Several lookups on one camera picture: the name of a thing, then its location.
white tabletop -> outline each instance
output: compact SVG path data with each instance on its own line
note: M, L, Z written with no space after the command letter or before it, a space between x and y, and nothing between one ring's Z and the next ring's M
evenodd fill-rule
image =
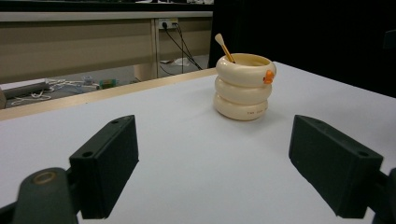
M0 121L0 206L109 121L135 115L139 160L110 217L79 223L371 223L337 217L289 159L294 115L320 119L396 167L396 99L276 63L266 114L224 118L216 76Z

cream ceramic cup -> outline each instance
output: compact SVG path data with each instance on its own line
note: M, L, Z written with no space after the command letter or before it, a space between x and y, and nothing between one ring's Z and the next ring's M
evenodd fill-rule
M224 56L216 64L218 76L213 104L220 114L230 119L257 119L268 108L276 67L259 55L232 55L235 63Z

wall socket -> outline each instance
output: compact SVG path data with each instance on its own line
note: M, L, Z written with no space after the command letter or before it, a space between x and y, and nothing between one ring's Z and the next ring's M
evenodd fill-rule
M166 23L167 29L176 29L177 27L173 23L178 23L177 18L167 18L167 19L158 19L158 27L160 30L163 30L163 23Z

orange sticker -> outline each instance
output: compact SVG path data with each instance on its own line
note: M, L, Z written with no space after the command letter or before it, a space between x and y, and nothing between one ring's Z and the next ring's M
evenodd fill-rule
M271 84L274 80L274 73L271 70L267 70L267 73L262 80L264 81L264 84Z

